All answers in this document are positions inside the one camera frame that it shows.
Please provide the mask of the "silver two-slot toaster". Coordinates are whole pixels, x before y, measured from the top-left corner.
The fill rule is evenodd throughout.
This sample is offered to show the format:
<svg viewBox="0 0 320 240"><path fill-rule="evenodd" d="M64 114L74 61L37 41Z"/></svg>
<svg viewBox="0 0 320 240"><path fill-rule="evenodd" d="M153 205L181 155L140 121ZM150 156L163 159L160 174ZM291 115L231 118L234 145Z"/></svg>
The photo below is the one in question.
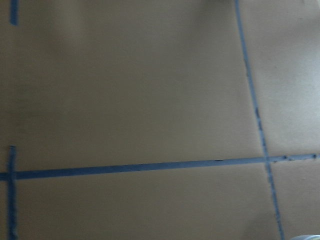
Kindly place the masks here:
<svg viewBox="0 0 320 240"><path fill-rule="evenodd" d="M299 235L291 238L290 240L320 240L320 235L319 234Z"/></svg>

